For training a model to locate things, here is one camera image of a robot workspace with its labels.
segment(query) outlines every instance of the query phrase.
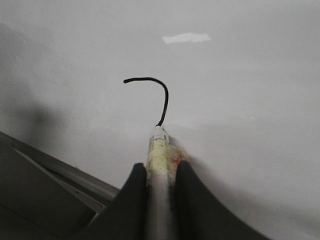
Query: white surface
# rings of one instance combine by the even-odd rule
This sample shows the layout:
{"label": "white surface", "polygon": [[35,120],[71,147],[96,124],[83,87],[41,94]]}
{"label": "white surface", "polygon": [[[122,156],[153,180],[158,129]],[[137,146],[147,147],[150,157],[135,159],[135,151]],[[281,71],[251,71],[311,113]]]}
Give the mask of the white surface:
{"label": "white surface", "polygon": [[0,131],[121,187],[164,101],[122,80],[158,78],[163,127],[227,207],[320,239],[319,23],[318,0],[2,0]]}

